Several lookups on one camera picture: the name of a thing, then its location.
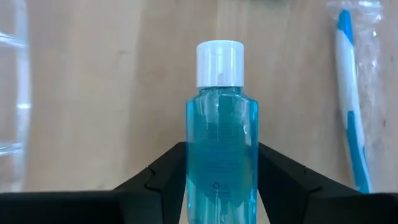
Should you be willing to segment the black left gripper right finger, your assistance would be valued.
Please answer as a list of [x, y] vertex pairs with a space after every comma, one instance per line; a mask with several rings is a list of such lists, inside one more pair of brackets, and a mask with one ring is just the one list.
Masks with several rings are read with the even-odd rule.
[[363, 194], [264, 144], [258, 191], [271, 224], [398, 224], [398, 193]]

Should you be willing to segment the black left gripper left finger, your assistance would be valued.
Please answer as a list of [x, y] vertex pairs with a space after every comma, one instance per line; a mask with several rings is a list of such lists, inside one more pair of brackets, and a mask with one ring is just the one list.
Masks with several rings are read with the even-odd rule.
[[179, 142], [113, 190], [0, 194], [0, 224], [178, 224], [185, 183]]

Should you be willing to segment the blue white toothbrush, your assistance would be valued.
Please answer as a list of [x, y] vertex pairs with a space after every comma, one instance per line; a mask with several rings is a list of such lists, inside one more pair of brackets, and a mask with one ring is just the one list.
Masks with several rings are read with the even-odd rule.
[[356, 189], [374, 192], [371, 164], [385, 121], [381, 80], [380, 0], [326, 0], [345, 147]]

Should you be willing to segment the clear acrylic organizer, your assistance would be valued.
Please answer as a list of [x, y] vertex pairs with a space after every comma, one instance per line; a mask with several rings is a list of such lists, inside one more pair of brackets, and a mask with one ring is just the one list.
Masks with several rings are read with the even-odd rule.
[[0, 0], [0, 193], [23, 189], [30, 108], [26, 0]]

